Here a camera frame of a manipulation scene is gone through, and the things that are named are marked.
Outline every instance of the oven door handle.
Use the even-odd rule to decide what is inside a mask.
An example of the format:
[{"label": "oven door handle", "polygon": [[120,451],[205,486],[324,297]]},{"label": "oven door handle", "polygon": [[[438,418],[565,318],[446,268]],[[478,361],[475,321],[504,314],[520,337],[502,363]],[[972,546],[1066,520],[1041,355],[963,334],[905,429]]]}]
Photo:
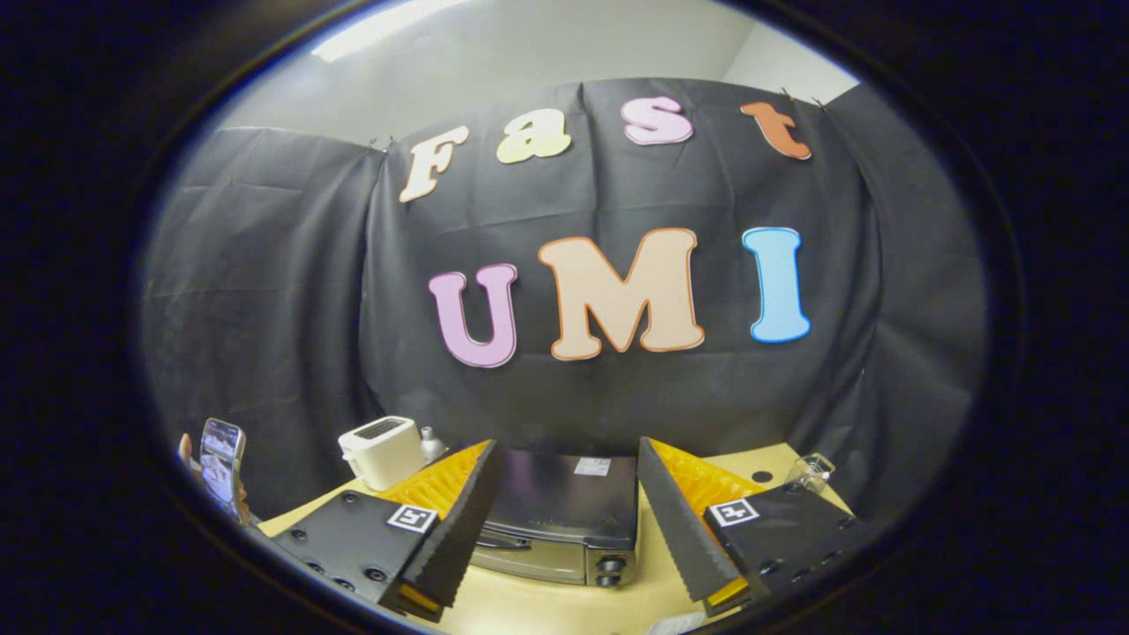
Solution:
[{"label": "oven door handle", "polygon": [[530,541],[524,538],[509,538],[508,536],[499,536],[497,533],[488,536],[485,531],[479,534],[479,540],[475,545],[488,549],[509,549],[513,551],[527,551],[533,548],[530,547]]}]

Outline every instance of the finger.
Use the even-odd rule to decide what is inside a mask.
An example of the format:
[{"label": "finger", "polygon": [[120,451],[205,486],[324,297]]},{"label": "finger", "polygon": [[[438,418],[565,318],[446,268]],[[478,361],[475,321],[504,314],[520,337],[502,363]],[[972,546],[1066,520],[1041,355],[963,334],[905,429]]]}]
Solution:
[{"label": "finger", "polygon": [[184,464],[187,466],[192,459],[192,440],[189,438],[187,433],[181,437],[181,446],[177,449],[177,452],[181,455],[181,461],[184,461]]}]

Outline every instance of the orange soft finger pad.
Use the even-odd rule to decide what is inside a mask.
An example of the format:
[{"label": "orange soft finger pad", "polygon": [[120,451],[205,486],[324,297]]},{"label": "orange soft finger pad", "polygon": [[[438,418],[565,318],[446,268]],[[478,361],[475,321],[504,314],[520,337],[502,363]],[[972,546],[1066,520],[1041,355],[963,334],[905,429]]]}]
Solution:
[{"label": "orange soft finger pad", "polygon": [[447,517],[450,507],[463,492],[466,478],[471,476],[479,456],[487,449],[483,441],[446,459],[428,466],[377,496],[393,503],[415,505],[439,512],[439,520]]},{"label": "orange soft finger pad", "polygon": [[420,470],[377,496],[438,512],[439,523],[401,574],[399,610],[438,621],[471,562],[501,480],[497,442],[484,441]]},{"label": "orange soft finger pad", "polygon": [[710,505],[760,494],[763,487],[648,437],[639,443],[639,482],[691,600],[704,601],[712,616],[759,594],[760,589],[750,588],[726,555],[703,514]]}]

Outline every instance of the hand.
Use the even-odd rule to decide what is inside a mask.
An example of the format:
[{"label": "hand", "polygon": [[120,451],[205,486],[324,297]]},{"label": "hand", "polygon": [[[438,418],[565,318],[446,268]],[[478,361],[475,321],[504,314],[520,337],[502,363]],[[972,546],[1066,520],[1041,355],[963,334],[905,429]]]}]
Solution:
[{"label": "hand", "polygon": [[[199,463],[192,460],[192,440],[189,438],[187,434],[181,437],[181,445],[180,447],[177,447],[177,454],[181,455],[181,461],[184,463],[184,467],[189,468],[189,471],[192,472],[192,477],[196,479],[200,486],[208,487],[207,484],[204,484],[203,468]],[[239,499],[236,503],[236,506],[242,517],[250,519],[251,508],[247,506],[246,498],[247,498],[247,489],[243,487],[243,479],[240,478]]]}]

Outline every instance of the white label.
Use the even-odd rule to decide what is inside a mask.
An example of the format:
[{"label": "white label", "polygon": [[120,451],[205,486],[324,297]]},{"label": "white label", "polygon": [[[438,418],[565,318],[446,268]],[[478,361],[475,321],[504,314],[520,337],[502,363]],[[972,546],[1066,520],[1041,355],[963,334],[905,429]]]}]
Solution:
[{"label": "white label", "polygon": [[676,615],[651,624],[645,635],[681,635],[682,633],[698,628],[703,621],[706,621],[706,614],[703,612]]},{"label": "white label", "polygon": [[737,524],[742,522],[749,522],[760,514],[756,510],[749,504],[749,501],[744,498],[738,498],[736,501],[730,501],[729,503],[721,503],[720,505],[710,506],[709,511],[717,519],[717,524],[721,527],[729,527],[730,524]]},{"label": "white label", "polygon": [[435,510],[425,510],[423,507],[415,507],[413,505],[401,505],[396,513],[392,514],[388,519],[388,524],[393,527],[399,527],[400,529],[406,529],[408,531],[414,531],[417,533],[427,533],[429,527],[435,521],[438,512]]},{"label": "white label", "polygon": [[612,468],[611,459],[590,459],[585,456],[577,461],[575,475],[607,476],[607,470]]}]

